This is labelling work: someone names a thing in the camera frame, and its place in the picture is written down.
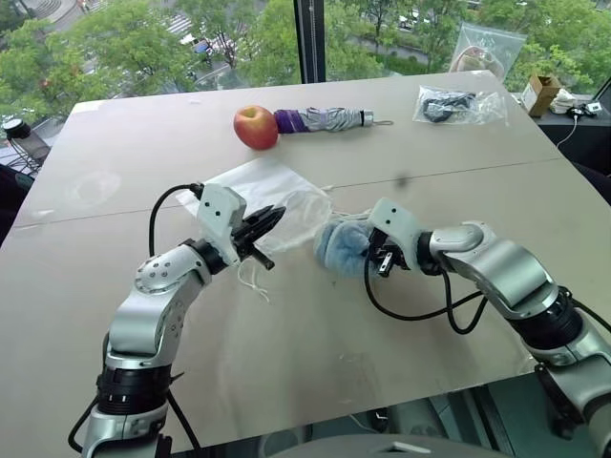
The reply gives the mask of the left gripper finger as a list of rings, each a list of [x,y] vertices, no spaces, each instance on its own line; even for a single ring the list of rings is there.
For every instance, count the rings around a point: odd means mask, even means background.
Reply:
[[[275,262],[256,247],[250,250],[250,257],[261,264],[266,270],[271,270],[275,266]]]
[[[265,235],[270,232],[282,219],[285,207],[265,206],[252,214],[245,220],[246,235]]]

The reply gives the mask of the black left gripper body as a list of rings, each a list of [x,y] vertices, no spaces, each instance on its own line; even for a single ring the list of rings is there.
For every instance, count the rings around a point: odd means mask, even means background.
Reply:
[[[239,260],[245,260],[252,255],[255,241],[260,236],[260,218],[251,215],[232,231],[232,243]]]

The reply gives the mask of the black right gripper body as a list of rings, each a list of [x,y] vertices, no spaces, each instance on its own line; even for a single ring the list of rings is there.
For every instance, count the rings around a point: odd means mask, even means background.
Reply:
[[[394,267],[398,267],[403,271],[411,270],[400,247],[395,242],[390,241],[390,237],[383,232],[382,246],[378,250],[376,256],[374,258],[369,258],[367,256],[367,251],[368,248],[366,249],[367,278],[371,275],[387,278]]]

